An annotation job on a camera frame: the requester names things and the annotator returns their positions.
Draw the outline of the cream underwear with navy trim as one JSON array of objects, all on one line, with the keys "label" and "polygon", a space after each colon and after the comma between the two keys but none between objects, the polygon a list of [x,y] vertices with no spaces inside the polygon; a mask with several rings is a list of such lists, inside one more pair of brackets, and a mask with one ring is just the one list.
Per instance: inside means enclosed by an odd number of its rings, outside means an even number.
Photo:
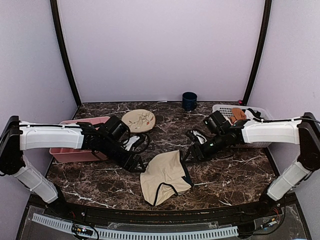
[{"label": "cream underwear with navy trim", "polygon": [[182,152],[174,150],[156,155],[140,174],[144,200],[151,206],[161,205],[173,195],[179,196],[194,186],[182,164]]}]

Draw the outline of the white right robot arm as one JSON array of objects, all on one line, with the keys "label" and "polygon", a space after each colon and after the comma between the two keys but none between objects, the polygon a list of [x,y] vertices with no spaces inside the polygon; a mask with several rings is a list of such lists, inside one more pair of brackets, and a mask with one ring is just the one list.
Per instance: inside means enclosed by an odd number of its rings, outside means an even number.
[{"label": "white right robot arm", "polygon": [[255,213],[266,217],[292,189],[320,169],[320,122],[311,112],[289,119],[240,119],[231,122],[218,110],[204,119],[213,134],[205,137],[189,132],[193,140],[183,162],[210,161],[223,149],[244,144],[267,142],[271,156],[283,172],[270,183],[255,205]]}]

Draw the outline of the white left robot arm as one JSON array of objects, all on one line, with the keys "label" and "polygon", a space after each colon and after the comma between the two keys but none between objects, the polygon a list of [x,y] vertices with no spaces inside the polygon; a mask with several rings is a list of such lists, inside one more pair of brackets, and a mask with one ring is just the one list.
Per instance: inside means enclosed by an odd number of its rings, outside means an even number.
[{"label": "white left robot arm", "polygon": [[108,160],[130,173],[145,171],[141,151],[131,150],[129,127],[118,117],[112,116],[106,122],[91,123],[31,123],[11,116],[0,135],[0,172],[12,176],[38,195],[60,218],[67,218],[70,206],[64,202],[64,195],[29,160],[31,153],[40,153],[51,148],[88,150],[101,153]]}]

